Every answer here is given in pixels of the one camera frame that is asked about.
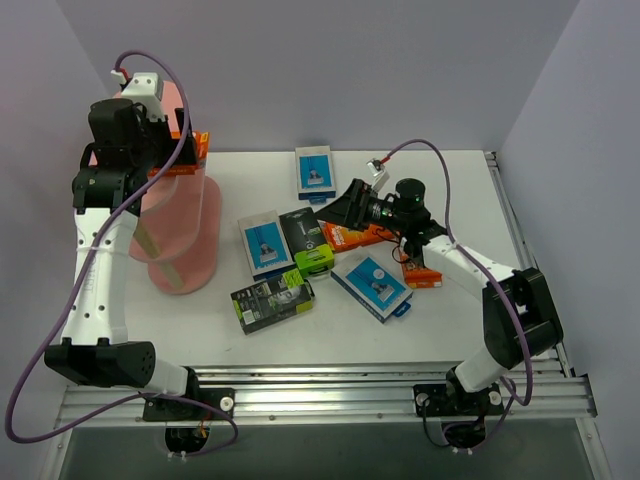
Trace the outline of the orange Gillette Fusion box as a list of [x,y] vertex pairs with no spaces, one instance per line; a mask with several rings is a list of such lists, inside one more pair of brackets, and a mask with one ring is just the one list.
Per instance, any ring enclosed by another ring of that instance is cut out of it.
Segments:
[[442,286],[442,274],[414,263],[406,254],[401,254],[401,269],[404,282],[412,289],[432,289]]
[[396,236],[391,231],[377,225],[370,225],[366,230],[359,231],[324,222],[321,228],[334,253],[343,253],[383,241],[396,241]]

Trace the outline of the orange Gillette Fusion5 razor box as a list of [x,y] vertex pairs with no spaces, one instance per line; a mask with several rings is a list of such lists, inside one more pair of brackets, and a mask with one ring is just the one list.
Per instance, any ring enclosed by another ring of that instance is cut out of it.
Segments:
[[[161,147],[160,156],[148,174],[149,178],[156,176],[164,166],[175,150],[179,137],[180,133],[178,131],[171,132],[171,140],[166,146]],[[187,138],[179,156],[165,175],[168,177],[189,176],[203,169],[206,165],[209,140],[210,134],[208,132],[193,131]]]

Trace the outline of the black green Gillette Labs box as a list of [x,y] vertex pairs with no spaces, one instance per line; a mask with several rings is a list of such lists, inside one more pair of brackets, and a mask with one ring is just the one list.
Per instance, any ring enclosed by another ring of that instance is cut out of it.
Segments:
[[303,278],[321,275],[334,266],[334,254],[310,207],[279,216],[284,237]]

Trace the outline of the blue Harry's razor box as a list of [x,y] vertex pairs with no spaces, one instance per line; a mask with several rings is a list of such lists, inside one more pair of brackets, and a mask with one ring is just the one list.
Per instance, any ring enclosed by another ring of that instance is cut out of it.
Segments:
[[276,210],[241,218],[238,227],[254,280],[295,266]]

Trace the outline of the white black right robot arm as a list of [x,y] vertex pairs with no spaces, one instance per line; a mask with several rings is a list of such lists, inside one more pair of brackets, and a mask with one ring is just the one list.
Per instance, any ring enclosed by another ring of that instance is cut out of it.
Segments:
[[536,268],[518,270],[488,259],[457,242],[425,206],[425,185],[413,178],[397,182],[380,198],[373,187],[355,179],[346,192],[317,211],[319,220],[350,230],[381,227],[400,240],[414,262],[442,274],[478,299],[482,306],[480,350],[447,375],[444,400],[455,412],[469,411],[480,391],[555,347],[564,331],[544,275]]

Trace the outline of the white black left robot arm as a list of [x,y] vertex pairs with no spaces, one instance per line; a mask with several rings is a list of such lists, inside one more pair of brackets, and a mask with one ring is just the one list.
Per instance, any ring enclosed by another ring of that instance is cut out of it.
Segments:
[[180,154],[195,156],[188,106],[175,115],[178,138],[141,102],[112,98],[91,106],[94,140],[72,181],[76,279],[61,340],[45,349],[44,362],[77,385],[167,395],[166,408],[190,419],[202,405],[190,369],[160,359],[150,341],[129,340],[124,307],[142,197]]

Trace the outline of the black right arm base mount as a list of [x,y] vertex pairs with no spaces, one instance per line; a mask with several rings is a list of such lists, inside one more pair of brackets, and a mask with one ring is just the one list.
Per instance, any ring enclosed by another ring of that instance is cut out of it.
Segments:
[[416,415],[421,417],[496,416],[504,412],[497,384],[473,393],[456,390],[446,383],[415,384],[412,390]]

